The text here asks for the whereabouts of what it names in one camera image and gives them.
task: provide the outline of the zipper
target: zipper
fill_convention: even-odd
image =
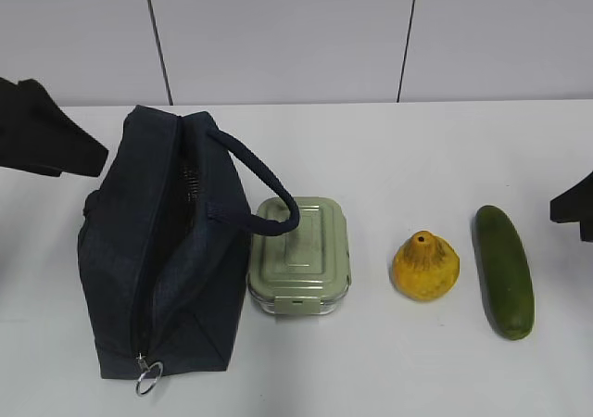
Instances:
[[[199,191],[197,170],[188,165],[182,139],[182,127],[183,118],[178,117],[172,147],[177,155],[171,160],[167,170],[166,177],[170,183],[163,187],[161,192],[158,213],[155,218],[157,231],[152,236],[149,244],[150,251],[155,251],[154,245],[159,246],[159,248],[157,248],[157,253],[151,254],[151,267],[144,270],[139,277],[139,285],[146,284],[146,281],[148,281],[148,285],[144,289],[139,289],[134,299],[135,313],[132,319],[131,346],[133,355],[138,354],[135,356],[140,369],[140,376],[136,381],[136,394],[138,396],[148,394],[160,379],[164,370],[161,361],[155,361],[150,365],[146,361],[146,356],[149,356],[152,349],[155,285],[158,283],[166,261],[189,234],[195,220],[196,201]],[[176,221],[186,221],[185,227],[177,227],[179,223]],[[143,391],[141,383],[151,373],[155,373],[156,376],[150,386]]]
[[[138,380],[136,380],[136,395],[138,397],[143,397],[146,394],[148,394],[150,391],[152,391],[152,389],[158,383],[158,380],[160,380],[160,377],[162,377],[163,363],[161,363],[160,361],[155,361],[150,366],[148,366],[148,363],[146,363],[146,360],[145,360],[144,356],[142,355],[142,353],[138,354],[138,358],[136,360],[138,361],[138,367],[140,368],[140,376],[138,377]],[[154,378],[152,378],[148,387],[146,389],[143,389],[142,382],[152,372],[155,373]]]
[[[175,122],[175,131],[173,134],[173,140],[171,145],[171,159],[168,163],[169,166],[165,171],[165,181],[170,181],[171,175],[175,172],[178,157],[173,155],[174,153],[178,153],[179,145],[181,142],[181,124],[179,122],[179,118],[176,119]],[[170,190],[171,184],[165,184],[163,186],[160,198],[158,201],[158,208],[157,214],[155,215],[154,224],[157,226],[162,223],[164,215],[166,212],[164,211],[164,203],[169,200],[170,197]],[[149,249],[148,252],[154,251],[154,245],[158,241],[157,236],[153,235],[152,239],[147,245]],[[150,255],[151,258],[151,267],[145,268],[138,277],[138,289],[135,293],[135,298],[132,306],[132,322],[131,322],[131,347],[132,347],[132,355],[136,357],[135,354],[138,354],[136,360],[138,361],[138,366],[140,368],[140,377],[138,377],[138,381],[136,383],[136,393],[138,395],[144,395],[150,392],[154,387],[157,380],[146,390],[143,394],[139,393],[140,390],[140,383],[144,378],[151,372],[151,370],[155,366],[160,366],[160,374],[158,378],[162,375],[162,363],[160,361],[156,361],[155,363],[151,364],[150,366],[147,365],[145,361],[145,356],[148,354],[150,349],[150,336],[152,332],[152,305],[153,305],[153,295],[154,295],[154,287],[156,285],[156,281],[158,278],[158,274],[156,271],[159,270],[159,261],[158,258],[155,257],[154,254],[146,253],[146,255]]]

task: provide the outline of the white table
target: white table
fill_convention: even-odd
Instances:
[[[343,306],[282,319],[248,298],[228,372],[166,378],[138,398],[133,382],[99,378],[78,278],[82,203],[99,181],[1,169],[2,415],[591,415],[593,244],[550,222],[549,201],[592,170],[593,101],[164,109],[207,109],[295,196],[341,204]],[[66,112],[113,151],[130,110]],[[255,209],[271,194],[240,172]],[[469,226],[485,203],[509,213],[531,263],[536,326],[522,341],[496,336],[483,311]],[[461,257],[455,287],[429,304],[388,278],[421,229]]]

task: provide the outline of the white wall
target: white wall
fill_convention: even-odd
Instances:
[[[412,0],[153,0],[176,104],[395,101]],[[401,101],[593,95],[593,0],[416,0]],[[0,0],[0,76],[164,105],[146,0]]]
[[[402,101],[593,96],[593,0],[416,0]]]
[[[0,77],[61,105],[167,103],[146,0],[0,0]]]
[[[411,0],[153,0],[178,104],[395,101]]]

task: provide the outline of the metal ring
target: metal ring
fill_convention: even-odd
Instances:
[[[149,375],[151,372],[153,372],[155,368],[158,368],[157,376],[152,380],[152,383],[145,391],[140,390],[142,381],[146,378],[147,375]],[[140,374],[140,376],[138,377],[138,380],[136,380],[136,395],[138,397],[142,397],[142,396],[145,396],[146,394],[148,394],[150,391],[152,391],[152,389],[155,387],[158,380],[160,380],[160,377],[162,377],[162,376],[163,376],[163,363],[161,363],[160,361],[155,361],[150,366],[148,366],[148,369],[146,371],[142,372]]]

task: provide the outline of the bag handle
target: bag handle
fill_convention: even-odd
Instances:
[[[290,211],[290,216],[286,221],[278,222],[275,220],[265,220],[260,216],[244,213],[243,211],[233,209],[229,206],[223,206],[222,204],[208,203],[208,217],[236,225],[252,234],[261,234],[264,236],[278,236],[295,230],[300,221],[298,205],[266,164],[230,134],[221,130],[209,130],[208,135],[233,153],[237,159],[253,171],[256,176],[284,201]]]

